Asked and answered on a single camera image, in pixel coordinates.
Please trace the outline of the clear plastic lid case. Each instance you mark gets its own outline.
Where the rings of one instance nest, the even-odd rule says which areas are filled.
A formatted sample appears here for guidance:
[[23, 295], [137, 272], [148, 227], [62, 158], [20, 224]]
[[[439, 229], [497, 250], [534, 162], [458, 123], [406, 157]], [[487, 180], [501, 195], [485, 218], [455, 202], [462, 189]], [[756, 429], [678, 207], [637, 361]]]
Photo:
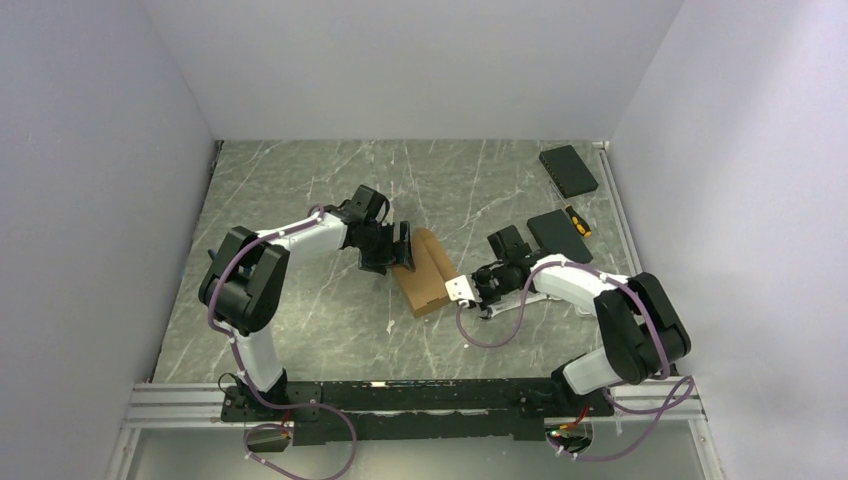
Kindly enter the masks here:
[[595, 317], [595, 313], [593, 311], [583, 309], [579, 306], [575, 306], [575, 311], [583, 319], [590, 319]]

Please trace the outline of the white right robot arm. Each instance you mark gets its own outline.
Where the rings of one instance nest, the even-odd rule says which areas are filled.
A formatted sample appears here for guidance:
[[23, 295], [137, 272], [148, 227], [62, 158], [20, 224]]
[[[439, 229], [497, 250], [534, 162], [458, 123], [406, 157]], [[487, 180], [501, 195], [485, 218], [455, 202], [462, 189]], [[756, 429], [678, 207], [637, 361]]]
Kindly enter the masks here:
[[672, 363], [690, 353], [690, 336], [655, 275], [610, 274], [560, 253], [534, 250], [513, 226], [487, 240], [496, 260], [472, 274], [474, 303], [490, 306], [513, 291], [539, 293], [597, 320], [600, 347], [554, 373], [559, 381], [551, 388], [551, 401], [560, 413], [578, 413], [590, 393], [602, 388], [665, 378]]

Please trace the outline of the black flat box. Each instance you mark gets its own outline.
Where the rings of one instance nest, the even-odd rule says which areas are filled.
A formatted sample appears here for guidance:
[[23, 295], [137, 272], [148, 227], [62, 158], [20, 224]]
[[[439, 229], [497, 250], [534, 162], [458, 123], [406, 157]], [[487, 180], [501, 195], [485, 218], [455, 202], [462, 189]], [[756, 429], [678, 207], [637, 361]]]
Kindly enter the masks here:
[[572, 145], [541, 151], [538, 158], [564, 199], [594, 192], [599, 187]]

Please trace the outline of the silver combination wrench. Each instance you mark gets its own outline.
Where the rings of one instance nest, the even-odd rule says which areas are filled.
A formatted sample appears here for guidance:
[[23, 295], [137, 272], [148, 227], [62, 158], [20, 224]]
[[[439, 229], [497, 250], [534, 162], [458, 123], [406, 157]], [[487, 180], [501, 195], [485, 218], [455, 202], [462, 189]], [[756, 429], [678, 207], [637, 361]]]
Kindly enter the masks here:
[[481, 312], [479, 314], [479, 318], [482, 320], [490, 320], [499, 314], [519, 309], [522, 304], [530, 305], [544, 301], [559, 301], [559, 298], [543, 293], [530, 292], [527, 295], [525, 301], [522, 301], [522, 296], [520, 293], [518, 293], [516, 295], [512, 295], [510, 297], [496, 301], [486, 307], [482, 307]]

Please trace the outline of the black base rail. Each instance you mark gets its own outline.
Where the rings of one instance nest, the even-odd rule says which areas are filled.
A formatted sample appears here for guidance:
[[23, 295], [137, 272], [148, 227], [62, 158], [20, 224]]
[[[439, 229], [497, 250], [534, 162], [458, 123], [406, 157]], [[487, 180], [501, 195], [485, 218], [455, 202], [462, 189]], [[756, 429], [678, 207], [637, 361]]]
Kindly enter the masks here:
[[224, 391], [221, 419], [287, 424], [296, 446], [328, 442], [509, 437], [540, 441], [577, 418], [609, 417], [595, 391], [573, 393], [550, 377], [462, 380], [290, 381], [256, 399], [242, 383]]

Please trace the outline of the brown cardboard paper box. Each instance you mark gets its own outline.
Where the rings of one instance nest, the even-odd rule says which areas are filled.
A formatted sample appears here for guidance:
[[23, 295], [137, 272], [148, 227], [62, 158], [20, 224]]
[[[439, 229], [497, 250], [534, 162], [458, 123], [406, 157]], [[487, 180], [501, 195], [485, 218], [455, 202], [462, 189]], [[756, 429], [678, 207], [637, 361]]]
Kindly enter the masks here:
[[459, 273], [440, 240], [429, 229], [414, 230], [411, 250], [415, 271], [392, 266], [391, 272], [412, 316], [420, 318], [451, 303], [445, 284]]

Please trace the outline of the aluminium frame rail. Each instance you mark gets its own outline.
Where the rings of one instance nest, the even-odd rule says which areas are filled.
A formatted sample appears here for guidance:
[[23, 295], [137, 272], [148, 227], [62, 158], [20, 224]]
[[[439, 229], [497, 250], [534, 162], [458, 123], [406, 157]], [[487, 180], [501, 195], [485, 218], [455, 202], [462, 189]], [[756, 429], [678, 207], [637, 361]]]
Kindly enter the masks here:
[[[289, 425], [273, 423], [231, 424], [221, 419], [224, 391], [233, 383], [217, 384], [164, 384], [143, 383], [135, 386], [122, 425], [122, 445], [136, 439], [143, 429], [236, 428], [250, 430], [257, 426], [276, 431]], [[691, 377], [669, 377], [665, 380], [647, 380], [640, 385], [619, 385], [600, 390], [611, 404], [609, 417], [577, 418], [568, 423], [558, 423], [554, 428], [577, 432], [594, 424], [610, 422], [617, 433], [623, 431], [625, 422], [648, 422], [659, 425], [663, 421], [685, 421], [689, 425], [695, 449], [705, 476], [722, 479], [725, 476], [717, 451], [707, 426], [707, 415], [699, 392]]]

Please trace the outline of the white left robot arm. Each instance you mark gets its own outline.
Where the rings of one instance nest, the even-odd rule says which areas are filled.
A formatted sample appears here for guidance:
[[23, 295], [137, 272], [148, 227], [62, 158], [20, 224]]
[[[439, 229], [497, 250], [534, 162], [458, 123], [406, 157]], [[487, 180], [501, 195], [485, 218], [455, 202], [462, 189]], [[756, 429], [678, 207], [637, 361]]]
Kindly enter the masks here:
[[237, 378], [250, 388], [248, 407], [264, 420], [287, 406], [287, 373], [272, 338], [290, 268], [334, 251], [354, 248], [359, 269], [385, 275], [392, 267], [414, 271], [412, 227], [394, 221], [390, 200], [366, 185], [338, 205], [312, 206], [306, 217], [282, 227], [231, 228], [214, 252], [198, 291], [207, 324], [227, 337]]

